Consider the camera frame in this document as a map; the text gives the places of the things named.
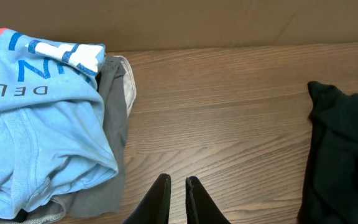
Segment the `black polo shirt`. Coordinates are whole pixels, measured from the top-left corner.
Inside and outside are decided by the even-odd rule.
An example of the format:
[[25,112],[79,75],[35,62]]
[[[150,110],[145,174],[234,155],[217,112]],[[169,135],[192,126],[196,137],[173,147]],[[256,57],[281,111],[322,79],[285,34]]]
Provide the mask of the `black polo shirt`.
[[308,83],[313,124],[299,223],[358,224],[358,94]]

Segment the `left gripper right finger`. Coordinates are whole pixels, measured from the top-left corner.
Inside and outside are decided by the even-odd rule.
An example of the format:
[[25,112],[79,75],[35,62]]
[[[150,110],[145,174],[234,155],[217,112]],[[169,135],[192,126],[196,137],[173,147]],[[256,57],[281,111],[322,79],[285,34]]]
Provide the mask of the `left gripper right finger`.
[[187,224],[230,224],[195,176],[186,178],[185,205]]

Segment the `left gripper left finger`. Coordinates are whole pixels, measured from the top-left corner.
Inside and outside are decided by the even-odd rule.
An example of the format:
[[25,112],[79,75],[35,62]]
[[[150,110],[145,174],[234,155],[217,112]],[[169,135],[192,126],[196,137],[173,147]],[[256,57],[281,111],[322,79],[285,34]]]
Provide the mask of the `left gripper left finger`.
[[171,177],[160,174],[137,208],[123,224],[167,224],[170,213]]

